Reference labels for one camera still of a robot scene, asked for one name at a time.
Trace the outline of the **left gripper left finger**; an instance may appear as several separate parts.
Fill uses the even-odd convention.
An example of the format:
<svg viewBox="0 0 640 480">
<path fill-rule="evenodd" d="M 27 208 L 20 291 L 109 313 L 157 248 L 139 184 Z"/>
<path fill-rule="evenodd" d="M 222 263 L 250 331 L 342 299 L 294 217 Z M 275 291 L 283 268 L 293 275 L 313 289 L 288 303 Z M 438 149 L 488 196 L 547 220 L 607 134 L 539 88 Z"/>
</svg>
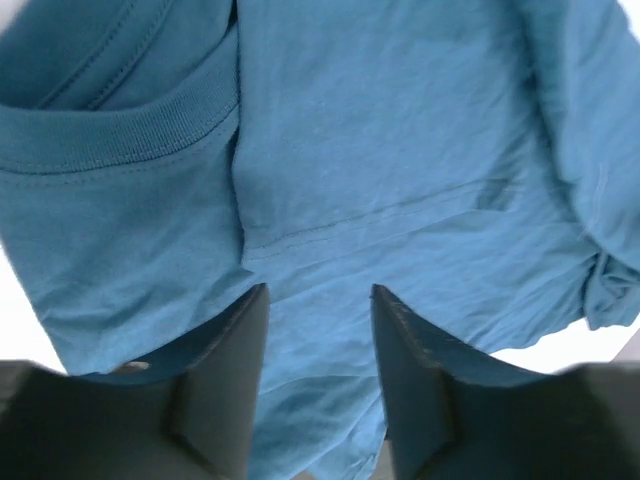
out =
<svg viewBox="0 0 640 480">
<path fill-rule="evenodd" d="M 1 365 L 5 479 L 243 479 L 269 315 L 265 285 L 108 374 Z"/>
</svg>

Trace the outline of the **dark blue t-shirt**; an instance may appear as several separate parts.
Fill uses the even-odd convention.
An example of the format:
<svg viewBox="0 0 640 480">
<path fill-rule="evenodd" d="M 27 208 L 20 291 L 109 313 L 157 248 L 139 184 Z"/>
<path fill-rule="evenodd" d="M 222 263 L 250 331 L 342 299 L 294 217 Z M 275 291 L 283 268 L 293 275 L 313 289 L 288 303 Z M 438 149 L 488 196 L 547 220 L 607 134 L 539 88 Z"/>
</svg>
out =
<svg viewBox="0 0 640 480">
<path fill-rule="evenodd" d="M 266 283 L 248 473 L 364 479 L 369 292 L 487 353 L 639 313 L 639 45 L 615 1 L 28 1 L 1 240 L 103 379 Z"/>
</svg>

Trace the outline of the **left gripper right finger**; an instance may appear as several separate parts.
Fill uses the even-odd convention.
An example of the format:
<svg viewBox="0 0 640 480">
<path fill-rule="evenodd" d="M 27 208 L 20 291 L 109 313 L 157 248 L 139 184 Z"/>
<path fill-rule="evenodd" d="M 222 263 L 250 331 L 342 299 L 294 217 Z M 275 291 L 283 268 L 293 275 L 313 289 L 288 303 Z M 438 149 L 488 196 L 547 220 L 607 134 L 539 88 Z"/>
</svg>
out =
<svg viewBox="0 0 640 480">
<path fill-rule="evenodd" d="M 637 364 L 529 371 L 450 335 L 381 285 L 371 318 L 396 478 L 638 477 Z"/>
</svg>

